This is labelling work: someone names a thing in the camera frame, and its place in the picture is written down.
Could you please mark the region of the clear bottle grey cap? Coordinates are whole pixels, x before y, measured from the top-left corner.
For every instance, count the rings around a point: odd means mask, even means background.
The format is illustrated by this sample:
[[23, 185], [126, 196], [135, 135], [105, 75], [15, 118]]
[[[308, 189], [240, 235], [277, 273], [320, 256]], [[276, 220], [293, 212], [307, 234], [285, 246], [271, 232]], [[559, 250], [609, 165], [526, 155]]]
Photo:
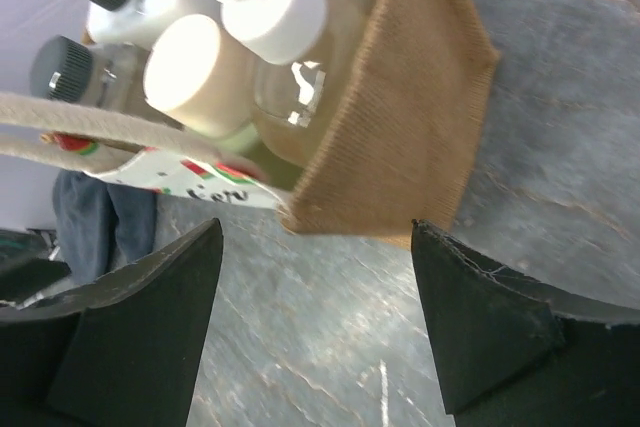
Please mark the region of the clear bottle grey cap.
[[86, 46], [55, 36], [32, 63], [30, 93], [38, 98], [97, 107], [156, 121], [143, 92], [148, 52], [130, 43]]

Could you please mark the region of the amber liquid clear bottle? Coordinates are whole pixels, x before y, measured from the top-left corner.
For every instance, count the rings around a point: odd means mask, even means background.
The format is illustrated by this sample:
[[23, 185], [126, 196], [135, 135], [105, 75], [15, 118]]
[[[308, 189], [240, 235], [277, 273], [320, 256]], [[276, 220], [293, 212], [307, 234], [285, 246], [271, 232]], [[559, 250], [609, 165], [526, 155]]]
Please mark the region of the amber liquid clear bottle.
[[226, 31], [257, 56], [254, 124], [264, 144], [309, 164], [346, 91], [376, 0], [217, 0]]

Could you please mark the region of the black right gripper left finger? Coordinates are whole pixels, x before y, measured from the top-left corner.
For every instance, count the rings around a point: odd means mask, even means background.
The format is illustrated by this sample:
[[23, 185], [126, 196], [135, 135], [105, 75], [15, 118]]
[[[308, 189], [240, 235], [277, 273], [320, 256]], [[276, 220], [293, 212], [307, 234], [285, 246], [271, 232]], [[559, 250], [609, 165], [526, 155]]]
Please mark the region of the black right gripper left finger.
[[5, 426], [182, 426], [221, 271], [209, 220], [138, 262], [1, 312]]

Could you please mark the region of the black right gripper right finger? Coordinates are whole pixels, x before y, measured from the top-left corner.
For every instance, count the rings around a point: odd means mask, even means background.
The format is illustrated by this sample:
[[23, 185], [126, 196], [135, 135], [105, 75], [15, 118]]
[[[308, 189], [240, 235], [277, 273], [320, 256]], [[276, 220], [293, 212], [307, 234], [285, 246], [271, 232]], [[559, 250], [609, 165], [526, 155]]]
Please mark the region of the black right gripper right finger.
[[459, 426], [635, 426], [639, 313], [506, 267], [426, 221], [413, 268]]

